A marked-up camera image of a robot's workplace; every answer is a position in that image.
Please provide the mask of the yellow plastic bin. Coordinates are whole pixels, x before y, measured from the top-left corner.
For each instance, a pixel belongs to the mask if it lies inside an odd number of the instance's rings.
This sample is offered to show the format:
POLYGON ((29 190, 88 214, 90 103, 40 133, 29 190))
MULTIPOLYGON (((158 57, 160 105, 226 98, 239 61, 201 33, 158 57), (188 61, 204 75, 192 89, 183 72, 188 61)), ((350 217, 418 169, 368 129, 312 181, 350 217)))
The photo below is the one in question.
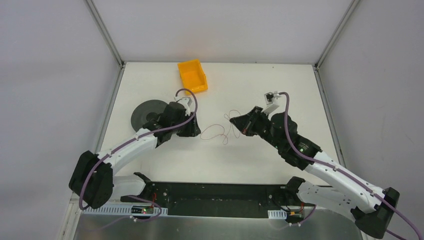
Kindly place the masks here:
POLYGON ((180 62, 177 64, 182 85, 193 93, 208 90, 207 77, 199 59, 180 62))

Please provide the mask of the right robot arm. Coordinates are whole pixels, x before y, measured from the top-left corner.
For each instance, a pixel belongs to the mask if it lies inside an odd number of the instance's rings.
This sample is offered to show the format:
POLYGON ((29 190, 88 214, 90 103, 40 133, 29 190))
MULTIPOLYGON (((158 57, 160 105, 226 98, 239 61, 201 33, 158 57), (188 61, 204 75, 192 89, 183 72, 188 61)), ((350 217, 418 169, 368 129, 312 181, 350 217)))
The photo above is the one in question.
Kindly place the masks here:
POLYGON ((312 174, 329 184, 320 187, 293 176, 286 184, 284 200, 290 205, 300 201, 338 213, 365 234, 382 239, 393 217, 400 193, 375 186, 332 160, 311 140, 298 134, 298 125, 285 112, 272 117, 261 107, 229 120, 241 134, 259 136, 277 149, 289 165, 312 174))

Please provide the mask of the black cable spool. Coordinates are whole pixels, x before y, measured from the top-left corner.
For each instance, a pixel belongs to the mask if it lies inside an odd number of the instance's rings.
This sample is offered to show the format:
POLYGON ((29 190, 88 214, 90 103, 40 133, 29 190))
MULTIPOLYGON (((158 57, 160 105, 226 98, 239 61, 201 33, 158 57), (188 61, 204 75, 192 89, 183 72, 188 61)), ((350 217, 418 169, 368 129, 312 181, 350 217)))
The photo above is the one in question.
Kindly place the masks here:
POLYGON ((131 114, 130 124, 135 132, 138 132, 144 124, 156 119, 168 104, 159 99, 151 99, 139 104, 131 114))

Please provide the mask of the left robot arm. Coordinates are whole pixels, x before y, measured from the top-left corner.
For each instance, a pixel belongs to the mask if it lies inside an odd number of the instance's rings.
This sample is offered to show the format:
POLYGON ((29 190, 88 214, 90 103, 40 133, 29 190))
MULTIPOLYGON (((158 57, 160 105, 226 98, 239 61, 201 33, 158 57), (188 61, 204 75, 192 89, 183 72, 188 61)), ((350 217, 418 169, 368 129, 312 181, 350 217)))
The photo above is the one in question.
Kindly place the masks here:
POLYGON ((118 172, 135 159, 169 141, 173 135, 183 138, 201 133, 197 111, 190 110, 186 98, 166 103, 148 100, 138 105, 130 124, 134 136, 116 146, 93 153, 83 152, 69 181, 69 188, 79 196, 81 210, 98 209, 110 199, 132 195, 140 202, 152 198, 153 189, 141 173, 118 176, 118 172))

